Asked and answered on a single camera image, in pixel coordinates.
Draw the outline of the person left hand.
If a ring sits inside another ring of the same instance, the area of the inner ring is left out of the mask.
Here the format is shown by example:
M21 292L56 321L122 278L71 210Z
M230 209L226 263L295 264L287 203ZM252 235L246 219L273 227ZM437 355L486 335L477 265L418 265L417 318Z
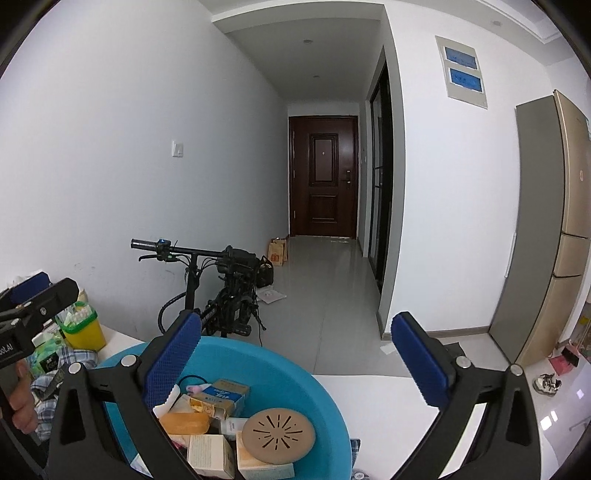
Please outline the person left hand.
M1 407L1 417L7 416L23 434L34 432L38 425L31 382L29 367L24 359L1 370L1 387L9 387L6 398L13 410L9 413Z

